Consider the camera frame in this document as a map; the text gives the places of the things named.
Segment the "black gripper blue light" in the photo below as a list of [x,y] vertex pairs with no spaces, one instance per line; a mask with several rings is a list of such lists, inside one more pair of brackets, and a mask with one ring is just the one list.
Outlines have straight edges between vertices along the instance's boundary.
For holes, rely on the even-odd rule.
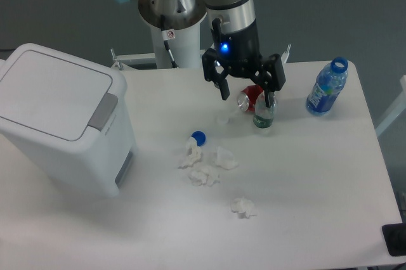
[[219,89],[222,100],[230,95],[226,77],[251,79],[259,85],[265,95],[265,105],[273,104],[273,93],[280,91],[285,84],[285,72],[280,54],[260,58],[259,37],[256,21],[248,27],[232,33],[224,33],[221,20],[212,23],[214,49],[207,49],[202,55],[204,78],[213,82]]

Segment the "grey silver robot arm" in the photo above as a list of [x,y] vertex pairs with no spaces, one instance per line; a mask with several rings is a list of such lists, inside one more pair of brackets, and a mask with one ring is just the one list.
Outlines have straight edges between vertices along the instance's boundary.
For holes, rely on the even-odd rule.
[[202,67],[223,99],[228,76],[250,79],[263,89],[265,105],[273,105],[285,73],[280,55],[260,53],[253,0],[134,1],[150,27],[158,68]]

